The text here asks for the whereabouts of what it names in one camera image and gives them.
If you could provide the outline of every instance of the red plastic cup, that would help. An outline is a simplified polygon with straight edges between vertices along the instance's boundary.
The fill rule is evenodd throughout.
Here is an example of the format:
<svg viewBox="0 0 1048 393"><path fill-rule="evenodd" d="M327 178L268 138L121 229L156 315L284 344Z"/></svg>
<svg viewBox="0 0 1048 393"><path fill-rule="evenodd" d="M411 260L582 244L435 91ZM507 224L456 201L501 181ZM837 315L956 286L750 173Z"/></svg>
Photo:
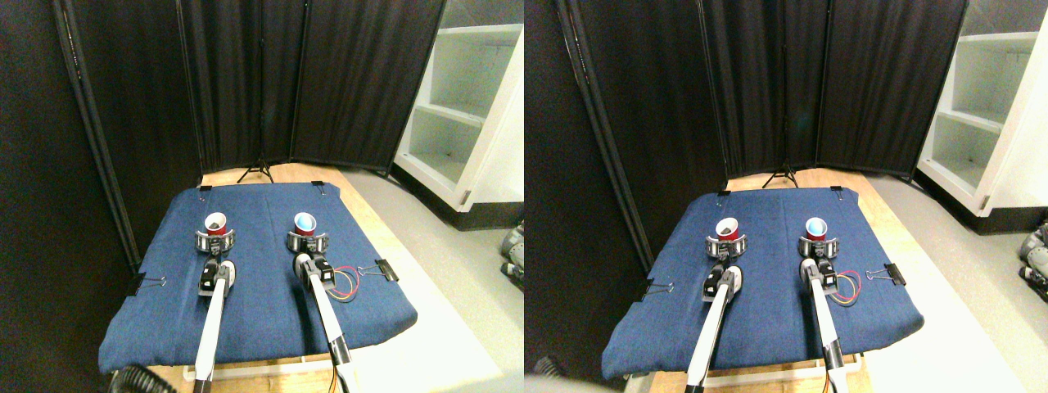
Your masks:
<svg viewBox="0 0 1048 393"><path fill-rule="evenodd" d="M822 218L812 217L804 223L804 228L808 232L808 240L825 241L829 225Z"/></svg>
<svg viewBox="0 0 1048 393"><path fill-rule="evenodd" d="M732 217L717 223L717 238L720 240L736 240L739 238L739 220Z"/></svg>
<svg viewBox="0 0 1048 393"><path fill-rule="evenodd" d="M225 235L225 215L215 212L203 219L203 227L208 228L208 235Z"/></svg>
<svg viewBox="0 0 1048 393"><path fill-rule="evenodd" d="M294 233L302 236L313 236L316 231L316 219L309 213L294 215Z"/></svg>

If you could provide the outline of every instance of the colorful wires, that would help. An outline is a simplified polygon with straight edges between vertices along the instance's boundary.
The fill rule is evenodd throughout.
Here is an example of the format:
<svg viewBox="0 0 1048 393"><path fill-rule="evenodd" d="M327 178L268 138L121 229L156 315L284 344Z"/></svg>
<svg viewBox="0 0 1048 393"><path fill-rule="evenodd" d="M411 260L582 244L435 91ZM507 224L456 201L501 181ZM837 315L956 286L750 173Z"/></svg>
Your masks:
<svg viewBox="0 0 1048 393"><path fill-rule="evenodd" d="M852 284L852 296L845 297L840 294L840 292L838 291L836 293L830 294L830 299L832 299L834 303L845 307L854 306L855 301L858 299L858 293L863 291L863 280L859 279L858 271L845 270L837 274L836 276L838 279L845 279Z"/></svg>
<svg viewBox="0 0 1048 393"><path fill-rule="evenodd" d="M350 276L345 270L350 270L353 272L353 275ZM335 275L336 278L339 277L339 275L342 275L349 282L349 292L347 293L340 291L339 289L332 288L328 289L328 296L334 298L334 300L337 301L339 303L352 302L354 299L356 299L356 292L361 289L359 271L356 271L356 268L353 266L341 266L335 268L334 272L336 274Z"/></svg>

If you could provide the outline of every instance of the black hose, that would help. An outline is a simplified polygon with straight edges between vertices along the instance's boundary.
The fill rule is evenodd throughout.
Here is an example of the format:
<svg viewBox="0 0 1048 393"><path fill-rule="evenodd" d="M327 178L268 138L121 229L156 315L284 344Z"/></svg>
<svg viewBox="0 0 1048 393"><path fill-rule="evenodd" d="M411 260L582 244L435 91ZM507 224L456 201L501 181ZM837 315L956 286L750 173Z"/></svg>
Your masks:
<svg viewBox="0 0 1048 393"><path fill-rule="evenodd" d="M167 380L149 369L133 365L116 371L109 393L178 393Z"/></svg>

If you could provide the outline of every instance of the binder clip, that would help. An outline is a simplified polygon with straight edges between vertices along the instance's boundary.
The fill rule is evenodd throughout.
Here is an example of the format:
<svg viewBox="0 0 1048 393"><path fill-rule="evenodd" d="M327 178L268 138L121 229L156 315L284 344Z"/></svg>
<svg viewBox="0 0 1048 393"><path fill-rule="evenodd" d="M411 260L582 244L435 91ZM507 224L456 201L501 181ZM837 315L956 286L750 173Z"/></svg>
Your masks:
<svg viewBox="0 0 1048 393"><path fill-rule="evenodd" d="M149 285L141 285L143 281L154 281L155 283ZM131 277L131 283L128 285L128 297L133 297L138 294L138 290L153 287L153 286L165 286L168 285L168 277L161 277L159 279L151 279L146 277L145 272L138 272Z"/></svg>
<svg viewBox="0 0 1048 393"><path fill-rule="evenodd" d="M206 199L203 198L203 193L209 191L211 191L211 185L200 185L200 188L197 189L197 199L200 199L201 202L205 201Z"/></svg>
<svg viewBox="0 0 1048 393"><path fill-rule="evenodd" d="M673 283L656 284L655 279L648 279L637 287L638 300L636 301L636 303L643 302L645 298L648 298L649 294L655 294L661 292L673 293Z"/></svg>
<svg viewBox="0 0 1048 393"><path fill-rule="evenodd" d="M888 277L877 276L878 272L888 271ZM894 263L886 263L885 268L877 271L866 270L866 279L873 281L876 279L892 280L892 285L907 285L907 280L902 278L902 272Z"/></svg>
<svg viewBox="0 0 1048 393"><path fill-rule="evenodd" d="M837 200L845 200L844 191L845 188L840 185L830 185L830 190L837 194Z"/></svg>
<svg viewBox="0 0 1048 393"><path fill-rule="evenodd" d="M380 272L370 271L376 268ZM386 277L386 281L400 281L400 278L397 277L396 272L393 271L393 266L390 266L390 263L385 259L375 260L374 266L368 266L368 267L356 266L356 271L358 271L361 276L383 276Z"/></svg>
<svg viewBox="0 0 1048 393"><path fill-rule="evenodd" d="M318 188L318 189L321 190L321 195L327 195L327 193L324 192L324 181L313 180L313 181L310 181L310 182L313 184L313 187L315 187L315 188Z"/></svg>
<svg viewBox="0 0 1048 393"><path fill-rule="evenodd" d="M732 194L732 192L727 191L727 190L718 191L717 192L717 208L723 206L724 202L727 201L727 196L730 195L730 194Z"/></svg>

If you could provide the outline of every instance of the blue denim cloth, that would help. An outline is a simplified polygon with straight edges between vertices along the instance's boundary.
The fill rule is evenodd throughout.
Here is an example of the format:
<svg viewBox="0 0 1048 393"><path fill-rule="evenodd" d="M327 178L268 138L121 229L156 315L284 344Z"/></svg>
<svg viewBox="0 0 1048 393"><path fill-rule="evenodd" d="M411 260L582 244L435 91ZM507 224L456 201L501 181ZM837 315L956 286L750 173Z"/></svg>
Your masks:
<svg viewBox="0 0 1048 393"><path fill-rule="evenodd" d="M743 286L725 311L712 368L822 358L811 296L800 278L803 258L796 243L805 235L805 221L823 218L829 225L827 239L840 240L834 259L838 272L865 276L890 263L858 209L858 194L848 189L840 194L844 200L830 189L757 190L732 193L722 198L722 206L715 194L692 202L648 276L656 284L674 283L673 292L648 296L630 307L604 350L604 376L687 370L709 310L700 293L714 265L704 239L716 236L714 227L725 217L739 220L748 250L738 260ZM829 302L844 353L885 348L924 325L905 287L889 280L861 281L852 307ZM847 281L840 288L842 294L851 294Z"/></svg>
<svg viewBox="0 0 1048 393"><path fill-rule="evenodd" d="M204 231L203 219L213 212L224 213L226 227L237 232L226 258L236 264L237 277L225 300L216 362L327 352L315 299L296 278L285 245L294 214L316 217L316 234L330 236L326 256L334 267L373 266L380 257L346 210L340 190L324 189L327 195L310 183L243 184L203 193L191 189L175 197L140 269L147 277L166 276L168 284L124 301L99 349L100 370L195 362L211 298L197 294L206 254L194 246L194 232ZM349 348L383 343L415 324L418 313L396 282L381 276L362 281L352 303L331 301ZM347 290L343 278L337 283Z"/></svg>

